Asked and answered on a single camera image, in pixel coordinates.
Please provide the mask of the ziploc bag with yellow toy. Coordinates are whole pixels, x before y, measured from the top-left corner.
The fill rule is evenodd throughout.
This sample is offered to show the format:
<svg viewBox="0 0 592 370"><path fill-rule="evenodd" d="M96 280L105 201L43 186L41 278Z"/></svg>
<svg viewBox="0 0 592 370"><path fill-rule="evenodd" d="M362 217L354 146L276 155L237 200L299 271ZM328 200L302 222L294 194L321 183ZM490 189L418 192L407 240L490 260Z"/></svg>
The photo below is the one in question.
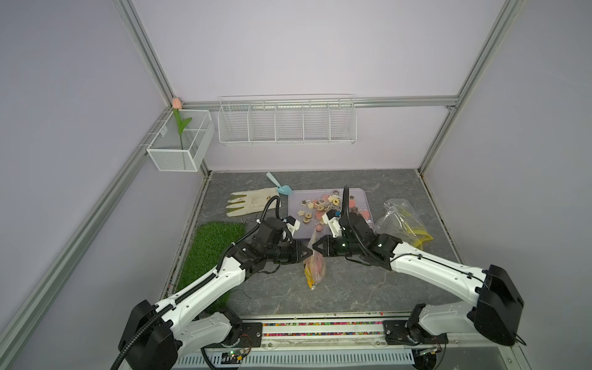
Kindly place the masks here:
<svg viewBox="0 0 592 370"><path fill-rule="evenodd" d="M308 242L308 248L311 250L312 255L304 261L305 277L307 280L307 285L311 290L314 290L326 275L325 258L321 253L317 252L313 248L313 244L318 240L319 232L314 231L311 239Z"/></svg>

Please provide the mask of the clear ziploc bag of cookies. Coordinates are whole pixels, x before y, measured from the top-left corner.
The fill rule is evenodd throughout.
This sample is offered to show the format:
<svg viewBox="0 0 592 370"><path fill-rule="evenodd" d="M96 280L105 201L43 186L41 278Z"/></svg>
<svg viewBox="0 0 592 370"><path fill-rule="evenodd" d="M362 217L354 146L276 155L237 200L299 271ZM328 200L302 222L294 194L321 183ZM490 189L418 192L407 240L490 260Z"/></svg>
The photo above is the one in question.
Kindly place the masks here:
<svg viewBox="0 0 592 370"><path fill-rule="evenodd" d="M391 198L383 206L385 215L375 223L379 234L397 237L416 248L433 239L408 200Z"/></svg>

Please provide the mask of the ziploc bag with small cookies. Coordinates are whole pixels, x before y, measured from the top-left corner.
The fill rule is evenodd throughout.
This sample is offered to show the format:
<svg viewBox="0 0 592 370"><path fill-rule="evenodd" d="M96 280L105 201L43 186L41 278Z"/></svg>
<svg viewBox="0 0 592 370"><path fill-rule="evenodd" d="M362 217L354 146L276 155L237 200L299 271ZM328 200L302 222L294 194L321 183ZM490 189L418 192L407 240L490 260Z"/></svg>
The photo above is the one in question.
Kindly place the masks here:
<svg viewBox="0 0 592 370"><path fill-rule="evenodd" d="M424 223L413 212L397 208L393 216L396 234L414 248L423 250L426 243L434 240Z"/></svg>

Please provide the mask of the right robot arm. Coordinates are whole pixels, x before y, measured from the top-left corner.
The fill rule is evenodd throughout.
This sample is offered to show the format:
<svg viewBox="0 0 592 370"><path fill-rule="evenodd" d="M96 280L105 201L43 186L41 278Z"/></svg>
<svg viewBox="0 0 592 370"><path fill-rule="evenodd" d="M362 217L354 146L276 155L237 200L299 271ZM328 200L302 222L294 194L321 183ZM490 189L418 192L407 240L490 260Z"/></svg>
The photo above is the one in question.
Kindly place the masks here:
<svg viewBox="0 0 592 370"><path fill-rule="evenodd" d="M329 211L324 219L331 233L312 245L319 254L408 274L459 298L456 304L418 304L406 322L385 323L390 345L444 343L454 333L478 333L503 346L526 343L518 333L524 299L503 268L461 265L377 234L346 203L339 214Z"/></svg>

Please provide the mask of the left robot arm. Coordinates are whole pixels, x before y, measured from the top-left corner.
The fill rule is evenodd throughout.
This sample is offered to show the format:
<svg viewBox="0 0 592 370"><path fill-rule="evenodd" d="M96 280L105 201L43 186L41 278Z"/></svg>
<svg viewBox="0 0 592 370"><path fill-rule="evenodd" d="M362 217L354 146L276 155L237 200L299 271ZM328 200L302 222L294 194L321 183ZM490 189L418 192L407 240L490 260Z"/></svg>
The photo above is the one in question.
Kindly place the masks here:
<svg viewBox="0 0 592 370"><path fill-rule="evenodd" d="M294 217L262 215L251 231L224 249L211 270L186 288L155 304L140 302L130 313L111 367L171 369L180 357L226 341L241 324L239 317L217 312L200 320L199 314L252 275L265 272L266 263L291 265L310 257L311 250L293 238L300 226Z"/></svg>

